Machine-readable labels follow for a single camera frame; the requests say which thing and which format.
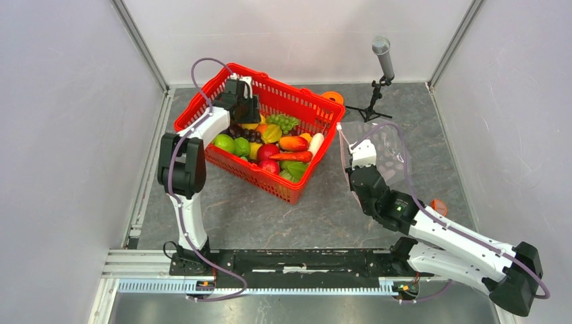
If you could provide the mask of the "red plastic basket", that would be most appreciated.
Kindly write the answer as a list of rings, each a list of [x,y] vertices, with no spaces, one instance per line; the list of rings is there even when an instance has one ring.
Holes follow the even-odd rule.
[[[260,114],[267,116],[284,113],[294,116],[301,120],[301,123],[295,127],[297,133],[307,132],[314,135],[320,132],[324,135],[324,142],[310,162],[304,176],[297,183],[264,171],[211,144],[205,148],[206,160],[219,169],[224,169],[294,205],[298,202],[320,160],[328,151],[337,133],[337,124],[345,114],[345,108],[308,89],[299,89],[284,84],[264,72],[257,72],[236,63],[229,63],[228,66],[238,76],[252,77],[254,94],[259,96]]]

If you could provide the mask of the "clear zip top bag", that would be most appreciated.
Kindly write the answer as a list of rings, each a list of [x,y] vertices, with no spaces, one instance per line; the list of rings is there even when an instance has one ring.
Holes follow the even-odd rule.
[[[381,173],[386,184],[395,189],[405,181],[406,172],[411,172],[410,154],[401,145],[398,131],[387,119],[375,119],[369,122],[347,121],[337,124],[339,135],[340,157],[346,182],[349,182],[347,170],[351,168],[349,145],[360,143],[365,139],[371,140],[375,146],[377,159],[376,168]]]

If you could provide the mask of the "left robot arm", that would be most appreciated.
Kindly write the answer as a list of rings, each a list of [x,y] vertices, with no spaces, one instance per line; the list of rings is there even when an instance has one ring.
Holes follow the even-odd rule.
[[[200,193],[206,182],[205,148],[233,122],[258,123],[258,98],[252,77],[232,74],[222,93],[206,99],[200,117],[176,134],[161,138],[157,180],[169,195],[179,230],[172,272],[204,275],[212,267],[202,222]]]

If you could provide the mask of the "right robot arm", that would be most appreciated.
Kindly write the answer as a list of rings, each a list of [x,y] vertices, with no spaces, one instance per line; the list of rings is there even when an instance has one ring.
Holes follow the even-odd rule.
[[[535,246],[512,246],[459,225],[411,195],[390,189],[374,166],[347,167],[345,173],[364,214],[403,234],[389,258],[394,273],[446,277],[484,293],[507,312],[530,314],[543,276]]]

